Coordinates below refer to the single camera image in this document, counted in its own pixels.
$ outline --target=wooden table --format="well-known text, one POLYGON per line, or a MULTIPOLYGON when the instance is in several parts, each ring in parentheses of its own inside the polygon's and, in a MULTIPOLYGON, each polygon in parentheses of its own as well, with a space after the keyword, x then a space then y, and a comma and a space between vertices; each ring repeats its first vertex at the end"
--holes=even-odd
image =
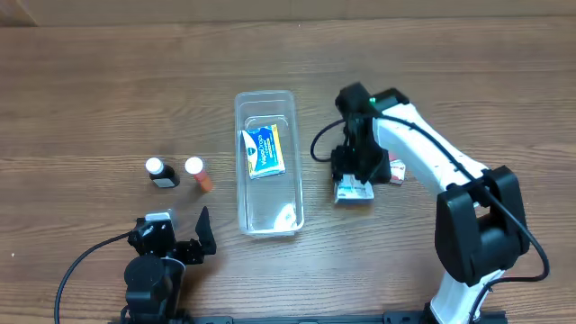
MULTIPOLYGON (((503 284, 485 309, 512 322, 574 322, 576 310, 576 20, 421 19, 0 29, 0 322, 51 323, 55 292, 87 248, 173 207, 180 239, 201 208, 218 254, 190 266, 183 305, 233 317, 419 310, 444 271, 434 250, 435 198, 409 173, 364 209, 335 208, 329 166, 312 137, 339 118, 341 87, 397 86, 471 157, 519 177, 530 229, 552 275, 503 284), (298 104, 306 224, 294 238, 238 229, 234 96, 287 89, 298 104), (214 181, 158 190, 144 163, 181 174, 203 157, 214 181)), ((334 130, 318 145, 327 155, 334 130)), ((124 306, 125 242, 73 273, 65 323, 103 323, 124 306)), ((533 249, 509 275, 535 275, 533 249)))

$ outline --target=blue and yellow box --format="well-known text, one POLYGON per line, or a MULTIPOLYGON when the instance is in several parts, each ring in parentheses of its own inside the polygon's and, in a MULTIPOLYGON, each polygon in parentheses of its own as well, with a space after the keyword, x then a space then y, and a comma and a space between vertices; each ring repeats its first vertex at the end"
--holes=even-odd
POLYGON ((276 124, 256 130, 243 130, 250 179, 286 172, 276 124))

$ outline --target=clear plastic container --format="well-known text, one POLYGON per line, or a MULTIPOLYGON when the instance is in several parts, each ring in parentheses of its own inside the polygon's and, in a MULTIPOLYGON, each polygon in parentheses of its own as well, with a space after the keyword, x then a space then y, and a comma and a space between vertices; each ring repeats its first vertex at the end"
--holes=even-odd
POLYGON ((255 237, 292 235, 304 225, 302 165, 294 96, 256 91, 236 96, 236 178, 240 230, 255 237), (276 124, 286 172, 250 179, 242 131, 276 124))

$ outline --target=small bottle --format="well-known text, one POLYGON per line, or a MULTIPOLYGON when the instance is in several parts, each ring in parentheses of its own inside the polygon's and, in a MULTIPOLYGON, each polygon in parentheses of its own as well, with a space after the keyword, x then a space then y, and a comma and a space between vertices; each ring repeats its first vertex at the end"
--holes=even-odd
POLYGON ((196 181, 200 184, 200 187, 205 193, 208 193, 212 190, 214 185, 212 184, 212 180, 204 170, 204 163, 200 160, 199 157, 190 157, 186 161, 184 165, 186 172, 191 174, 196 181))
POLYGON ((146 161, 146 169, 150 172, 150 179, 160 188, 174 188, 180 184, 174 169, 157 157, 151 157, 146 161))

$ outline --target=black bottle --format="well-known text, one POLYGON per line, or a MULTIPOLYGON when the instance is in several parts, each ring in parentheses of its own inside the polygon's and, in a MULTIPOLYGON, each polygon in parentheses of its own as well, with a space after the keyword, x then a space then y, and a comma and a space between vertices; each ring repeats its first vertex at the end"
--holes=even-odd
POLYGON ((157 157, 151 157, 146 161, 146 169, 150 173, 150 180, 160 188, 174 188, 180 184, 180 178, 174 169, 157 157))

